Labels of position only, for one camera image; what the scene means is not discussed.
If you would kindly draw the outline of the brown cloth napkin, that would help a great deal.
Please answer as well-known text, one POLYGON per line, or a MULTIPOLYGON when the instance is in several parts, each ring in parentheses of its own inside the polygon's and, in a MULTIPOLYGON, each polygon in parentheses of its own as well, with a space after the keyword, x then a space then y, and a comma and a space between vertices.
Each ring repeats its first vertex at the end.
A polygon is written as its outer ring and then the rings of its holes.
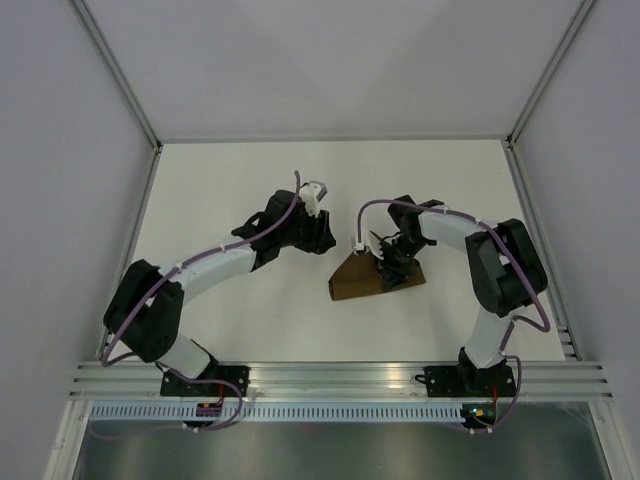
POLYGON ((350 253, 335 270, 328 281, 328 291, 332 301, 343 301, 385 294, 381 288, 381 278, 374 265, 376 258, 367 253, 350 253))

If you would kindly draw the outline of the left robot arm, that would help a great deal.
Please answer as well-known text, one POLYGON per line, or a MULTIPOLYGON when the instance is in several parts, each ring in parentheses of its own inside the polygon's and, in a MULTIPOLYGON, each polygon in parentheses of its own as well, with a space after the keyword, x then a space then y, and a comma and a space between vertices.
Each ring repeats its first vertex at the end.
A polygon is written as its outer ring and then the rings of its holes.
POLYGON ((183 381, 195 395, 212 393, 219 363, 196 341, 180 334, 183 307, 224 281, 264 267, 284 248, 315 255, 333 248, 329 213, 319 207, 325 194, 325 185, 317 181, 296 192, 278 190, 264 210, 220 245, 173 266, 146 260, 132 263, 103 316, 114 341, 183 381))

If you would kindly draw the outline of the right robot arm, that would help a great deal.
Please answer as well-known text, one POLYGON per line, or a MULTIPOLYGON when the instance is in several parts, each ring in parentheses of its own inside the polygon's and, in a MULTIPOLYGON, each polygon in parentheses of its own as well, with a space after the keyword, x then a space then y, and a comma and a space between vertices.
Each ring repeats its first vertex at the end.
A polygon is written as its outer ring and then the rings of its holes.
POLYGON ((416 375, 430 398, 512 397, 515 371, 504 350, 522 320, 522 310, 538 306, 548 278, 524 223, 498 223, 455 213, 444 203, 417 204, 408 196, 387 209, 398 232, 380 238, 374 265, 389 292, 410 283, 416 255, 427 246, 444 244, 465 254, 472 289, 479 304, 474 329, 453 366, 426 366, 416 375))

